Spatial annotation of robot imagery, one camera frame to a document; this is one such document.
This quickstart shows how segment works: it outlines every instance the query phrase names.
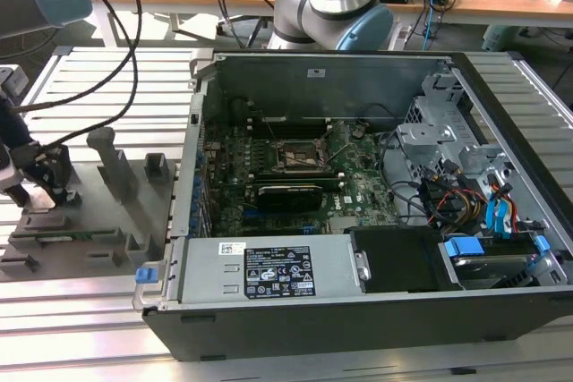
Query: power supply label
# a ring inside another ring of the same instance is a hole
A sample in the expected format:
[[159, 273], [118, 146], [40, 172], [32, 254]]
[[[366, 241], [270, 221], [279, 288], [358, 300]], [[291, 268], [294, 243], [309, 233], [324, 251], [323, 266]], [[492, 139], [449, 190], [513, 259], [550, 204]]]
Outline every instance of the power supply label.
[[310, 248], [245, 249], [244, 295], [249, 299], [316, 295]]

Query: slotted metal table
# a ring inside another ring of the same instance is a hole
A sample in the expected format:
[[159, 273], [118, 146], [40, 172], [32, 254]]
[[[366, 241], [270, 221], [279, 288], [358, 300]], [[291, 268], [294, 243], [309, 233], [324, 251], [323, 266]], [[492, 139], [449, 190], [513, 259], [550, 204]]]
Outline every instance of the slotted metal table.
[[[50, 58], [24, 103], [76, 94], [104, 78], [124, 55], [121, 48], [61, 50]], [[190, 56], [190, 49], [138, 49], [139, 91], [127, 115], [114, 124], [115, 143], [129, 158], [141, 159], [148, 152], [181, 158], [192, 97], [187, 83]], [[571, 112], [524, 61], [506, 54], [468, 56], [573, 198]], [[129, 97], [131, 80], [128, 64], [97, 93], [69, 106], [28, 114], [30, 131], [35, 139], [49, 142], [115, 114]], [[485, 124], [483, 130], [487, 136]], [[72, 161], [98, 161], [85, 137], [69, 144]], [[0, 196], [0, 253], [20, 212]], [[573, 371], [573, 318], [509, 342], [178, 362], [133, 310], [134, 287], [133, 276], [0, 284], [0, 380], [557, 381], [570, 380]]]

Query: motherboard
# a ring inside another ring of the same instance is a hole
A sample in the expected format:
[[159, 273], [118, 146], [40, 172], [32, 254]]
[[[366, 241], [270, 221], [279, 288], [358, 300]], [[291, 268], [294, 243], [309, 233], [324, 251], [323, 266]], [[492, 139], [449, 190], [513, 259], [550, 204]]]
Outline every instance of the motherboard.
[[398, 213], [367, 124], [205, 128], [205, 183], [215, 237], [343, 233]]

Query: laboratory floor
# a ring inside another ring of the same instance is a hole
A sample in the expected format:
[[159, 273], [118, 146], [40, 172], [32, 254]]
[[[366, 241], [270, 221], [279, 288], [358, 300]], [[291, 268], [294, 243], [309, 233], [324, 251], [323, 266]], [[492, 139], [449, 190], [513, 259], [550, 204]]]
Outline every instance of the laboratory floor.
[[[133, 13], [119, 13], [128, 33], [135, 33], [136, 15]], [[199, 14], [194, 17], [180, 16], [181, 28], [193, 31], [203, 37], [213, 39], [212, 42], [199, 42], [184, 35], [176, 35], [169, 28], [169, 19], [165, 14], [145, 13], [143, 17], [143, 32], [141, 34], [141, 47], [217, 47], [235, 48], [235, 40], [229, 36], [216, 36], [215, 24], [217, 18], [211, 15]], [[246, 42], [256, 21], [243, 21], [235, 25], [238, 36]], [[437, 38], [431, 44], [432, 51], [480, 51], [483, 43], [485, 26], [442, 24]], [[265, 44], [272, 32], [272, 24], [268, 29], [261, 30], [254, 47]], [[529, 38], [517, 36], [509, 47], [511, 51], [519, 52], [533, 66], [537, 73], [550, 86], [557, 80], [566, 64], [573, 61], [573, 41], [560, 36], [563, 30], [549, 30], [541, 32], [537, 28], [529, 29]], [[44, 38], [44, 33], [22, 37], [3, 39], [0, 41], [0, 55], [22, 50], [22, 47], [32, 47]], [[102, 47], [103, 42], [95, 22], [91, 19], [76, 22], [59, 31], [54, 43], [45, 47], [35, 55], [16, 58], [11, 62], [20, 64], [33, 82], [41, 72], [45, 62], [50, 57], [54, 47], [79, 46]], [[419, 50], [422, 48], [423, 38], [413, 35], [407, 49]], [[556, 89], [557, 94], [568, 105], [573, 104], [573, 69], [561, 80]]]

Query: green circuit board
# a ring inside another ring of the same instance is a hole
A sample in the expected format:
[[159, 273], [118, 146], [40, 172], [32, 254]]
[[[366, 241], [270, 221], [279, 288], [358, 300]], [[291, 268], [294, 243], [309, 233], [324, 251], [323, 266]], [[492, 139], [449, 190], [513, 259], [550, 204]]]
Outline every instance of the green circuit board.
[[[318, 139], [261, 138], [247, 128], [219, 127], [207, 130], [204, 150], [212, 236], [343, 233], [397, 222], [377, 170], [375, 136], [362, 124], [333, 124]], [[302, 213], [258, 208], [261, 187], [280, 185], [320, 188], [320, 207]]]

